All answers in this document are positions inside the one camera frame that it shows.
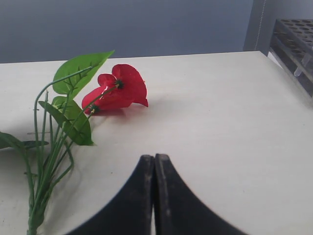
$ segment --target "red flower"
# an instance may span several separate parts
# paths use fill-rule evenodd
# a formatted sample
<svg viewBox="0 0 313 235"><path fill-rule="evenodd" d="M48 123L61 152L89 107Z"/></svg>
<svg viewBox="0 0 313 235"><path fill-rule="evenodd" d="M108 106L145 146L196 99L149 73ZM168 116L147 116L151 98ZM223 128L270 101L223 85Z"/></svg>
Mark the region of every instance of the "red flower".
<svg viewBox="0 0 313 235"><path fill-rule="evenodd" d="M100 111L126 108L131 103L139 103L148 107L145 83L139 72L130 65L115 65L112 68L112 74L105 73L98 76L98 83L100 87L84 97L82 101L83 108L106 90L114 87L116 89L96 100L94 105L85 111L86 113L90 113L93 109Z"/></svg>

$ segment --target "red petal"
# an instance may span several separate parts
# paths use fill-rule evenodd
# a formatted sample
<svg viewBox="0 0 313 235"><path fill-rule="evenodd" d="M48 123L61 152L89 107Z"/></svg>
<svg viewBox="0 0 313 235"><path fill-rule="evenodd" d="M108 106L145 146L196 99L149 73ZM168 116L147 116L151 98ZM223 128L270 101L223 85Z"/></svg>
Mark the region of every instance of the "red petal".
<svg viewBox="0 0 313 235"><path fill-rule="evenodd" d="M92 92L87 94L82 101L83 109L88 106L94 99L96 99L99 95L103 93L107 88L98 87L94 89ZM120 109L127 108L133 102L133 99L124 99L122 93L119 90L114 90L108 94L103 95L101 98L95 101L95 105L98 106L99 110L112 110L112 109ZM87 109L85 113L89 114L91 112L90 109Z"/></svg>
<svg viewBox="0 0 313 235"><path fill-rule="evenodd" d="M104 73L98 76L98 83L101 87L103 86L114 86L116 78L112 74Z"/></svg>
<svg viewBox="0 0 313 235"><path fill-rule="evenodd" d="M127 64L115 65L112 68L112 74L124 83L123 95L133 97L134 103L148 107L146 85L140 73L134 67Z"/></svg>

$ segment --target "white table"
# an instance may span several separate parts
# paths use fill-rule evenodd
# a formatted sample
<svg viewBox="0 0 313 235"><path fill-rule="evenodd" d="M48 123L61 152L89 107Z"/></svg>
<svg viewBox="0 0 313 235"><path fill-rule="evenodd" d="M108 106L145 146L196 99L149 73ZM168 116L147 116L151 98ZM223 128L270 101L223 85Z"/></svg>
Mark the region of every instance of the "white table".
<svg viewBox="0 0 313 235"><path fill-rule="evenodd" d="M191 190L251 235L313 232L313 110L287 74L259 52L109 59L137 68L150 107L93 117L96 147L76 147L76 166L55 190L45 235L80 225L114 197L142 154L169 154ZM0 130L33 139L33 102L57 62L0 65ZM23 235L24 163L0 152L0 234Z"/></svg>

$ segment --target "gray wall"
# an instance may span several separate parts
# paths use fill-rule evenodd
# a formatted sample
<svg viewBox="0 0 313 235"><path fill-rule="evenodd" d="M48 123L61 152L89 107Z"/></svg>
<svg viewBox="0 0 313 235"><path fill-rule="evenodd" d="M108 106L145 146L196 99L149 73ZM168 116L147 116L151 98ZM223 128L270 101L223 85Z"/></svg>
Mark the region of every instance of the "gray wall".
<svg viewBox="0 0 313 235"><path fill-rule="evenodd" d="M0 0L0 63L242 51L253 0Z"/></svg>
<svg viewBox="0 0 313 235"><path fill-rule="evenodd" d="M258 31L265 3L262 27ZM267 55L276 19L313 19L313 0L254 0L244 50Z"/></svg>

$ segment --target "gray rack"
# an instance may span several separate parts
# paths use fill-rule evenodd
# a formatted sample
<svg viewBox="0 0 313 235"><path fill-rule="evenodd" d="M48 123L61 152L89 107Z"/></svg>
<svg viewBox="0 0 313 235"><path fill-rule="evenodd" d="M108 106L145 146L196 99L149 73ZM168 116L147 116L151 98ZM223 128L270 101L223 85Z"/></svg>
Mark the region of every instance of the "gray rack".
<svg viewBox="0 0 313 235"><path fill-rule="evenodd" d="M276 20L270 52L313 98L313 20Z"/></svg>

